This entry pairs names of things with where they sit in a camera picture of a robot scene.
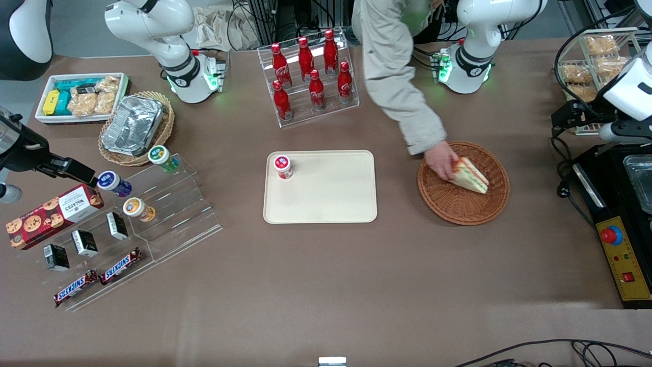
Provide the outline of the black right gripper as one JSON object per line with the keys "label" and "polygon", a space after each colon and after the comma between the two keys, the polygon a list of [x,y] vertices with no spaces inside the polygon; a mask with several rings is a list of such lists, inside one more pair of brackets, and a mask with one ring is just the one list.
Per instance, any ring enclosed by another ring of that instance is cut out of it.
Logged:
{"label": "black right gripper", "polygon": [[51,155],[49,142],[20,122],[21,116],[2,116],[1,168],[13,172],[51,172],[95,187],[95,170],[72,158]]}

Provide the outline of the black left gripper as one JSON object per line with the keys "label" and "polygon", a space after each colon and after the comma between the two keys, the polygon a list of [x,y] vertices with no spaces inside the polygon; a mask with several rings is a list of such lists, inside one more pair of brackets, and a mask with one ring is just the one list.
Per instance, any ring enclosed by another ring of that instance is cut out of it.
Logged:
{"label": "black left gripper", "polygon": [[599,130],[617,118],[617,112],[589,112],[577,100],[568,100],[552,113],[552,129],[570,130],[575,135],[598,135]]}

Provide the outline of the person's bare hand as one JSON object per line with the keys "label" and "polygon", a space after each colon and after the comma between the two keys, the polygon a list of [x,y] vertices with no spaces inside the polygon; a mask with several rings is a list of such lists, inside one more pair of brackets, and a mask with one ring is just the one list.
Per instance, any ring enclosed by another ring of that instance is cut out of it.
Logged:
{"label": "person's bare hand", "polygon": [[454,180],[453,167],[454,163],[458,161],[458,156],[446,140],[439,142],[423,155],[427,165],[438,177],[446,181]]}

